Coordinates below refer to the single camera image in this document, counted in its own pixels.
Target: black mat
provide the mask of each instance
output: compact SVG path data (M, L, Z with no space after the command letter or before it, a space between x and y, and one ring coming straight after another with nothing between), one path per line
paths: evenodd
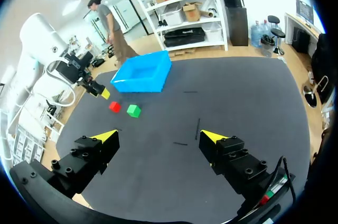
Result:
M217 58L173 62L163 92L120 94L110 84L115 72L98 76L109 101L85 94L66 124L57 150L68 154L81 135L119 129L121 148L105 173L82 195L97 211L148 221L221 223L243 203L222 176L216 176L198 148L196 126L237 135L271 172L287 157L300 192L309 164L305 108L287 66L269 58ZM119 114L110 102L122 104ZM139 118L126 110L141 107ZM285 209L290 192L282 199Z

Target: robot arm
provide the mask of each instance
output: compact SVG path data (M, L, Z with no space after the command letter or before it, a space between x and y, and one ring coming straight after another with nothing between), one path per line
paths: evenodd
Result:
M33 14L23 24L20 30L20 40L22 53L17 73L10 82L10 90L5 94L7 122L0 124L2 131L6 127L6 138L8 134L16 134L18 117L31 95L42 96L53 105L71 106L75 102L75 93L70 84L77 83L94 96L105 93L105 98L109 97L105 86L96 83L87 70L92 55L86 54L86 59L83 61L74 55L67 54L68 45L40 13ZM64 79L53 75L53 71L57 71ZM44 72L69 87L73 95L72 102L68 104L55 102L50 97L34 92L33 87ZM4 146L0 148L3 149L3 154L8 159L8 156L11 156L8 152L9 148Z

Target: blue plastic bin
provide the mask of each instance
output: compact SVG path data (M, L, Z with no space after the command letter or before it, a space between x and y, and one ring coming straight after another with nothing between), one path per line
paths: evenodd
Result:
M171 68L168 51L127 59L110 83L119 92L161 92Z

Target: green cube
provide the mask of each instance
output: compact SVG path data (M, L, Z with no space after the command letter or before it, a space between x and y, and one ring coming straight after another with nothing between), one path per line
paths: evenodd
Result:
M137 105L129 105L129 108L127 110L127 113L131 116L131 117L139 117L139 114L141 114L141 109L137 106Z

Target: ceiling light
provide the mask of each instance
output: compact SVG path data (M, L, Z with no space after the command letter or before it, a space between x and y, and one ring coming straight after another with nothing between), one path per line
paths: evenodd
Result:
M62 12L62 15L65 16L65 15L67 15L67 14L73 12L73 11L78 7L78 5L80 4L80 2L81 2L81 0L69 2L69 3L65 6L65 8L64 8L64 10L63 10L63 12Z

